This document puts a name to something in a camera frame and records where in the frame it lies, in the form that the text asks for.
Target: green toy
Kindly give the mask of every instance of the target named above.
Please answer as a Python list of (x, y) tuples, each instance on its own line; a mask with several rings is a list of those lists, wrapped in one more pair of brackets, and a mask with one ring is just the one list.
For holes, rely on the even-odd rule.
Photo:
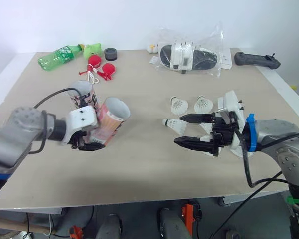
[(100, 56), (101, 54), (102, 54), (102, 49), (100, 43), (96, 43), (94, 45), (86, 45), (84, 47), (83, 56), (85, 59), (88, 59), (91, 55)]

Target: black tape roll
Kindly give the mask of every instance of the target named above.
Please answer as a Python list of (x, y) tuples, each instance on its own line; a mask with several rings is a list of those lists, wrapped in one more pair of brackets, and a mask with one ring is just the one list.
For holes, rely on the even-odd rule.
[(115, 48), (107, 48), (104, 50), (105, 59), (108, 61), (115, 61), (118, 58), (118, 54)]

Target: bottle cap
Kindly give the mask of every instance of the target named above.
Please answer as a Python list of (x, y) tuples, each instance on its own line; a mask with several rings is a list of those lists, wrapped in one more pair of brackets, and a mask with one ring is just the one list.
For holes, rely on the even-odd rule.
[(84, 45), (83, 44), (79, 44), (78, 46), (81, 47), (82, 51), (84, 50)]

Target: black remote controller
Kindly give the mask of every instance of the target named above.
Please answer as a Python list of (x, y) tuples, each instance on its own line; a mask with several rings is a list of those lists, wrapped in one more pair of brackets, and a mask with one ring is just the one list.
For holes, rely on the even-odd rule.
[(244, 52), (237, 52), (235, 54), (235, 63), (238, 66), (241, 65), (257, 65), (257, 66), (267, 66), (270, 69), (277, 69), (280, 66), (280, 62), (272, 56), (259, 56), (245, 54)]

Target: red toy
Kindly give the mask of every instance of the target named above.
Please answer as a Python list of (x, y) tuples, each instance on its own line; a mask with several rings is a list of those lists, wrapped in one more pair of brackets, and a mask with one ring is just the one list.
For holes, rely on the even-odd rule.
[(93, 71), (93, 68), (98, 68), (101, 64), (101, 58), (98, 55), (91, 55), (88, 60), (87, 70), (79, 72), (80, 75), (87, 73), (88, 71)]
[(102, 76), (106, 81), (111, 80), (111, 75), (115, 72), (115, 66), (111, 63), (106, 63), (102, 66), (103, 72), (97, 71), (99, 76)]

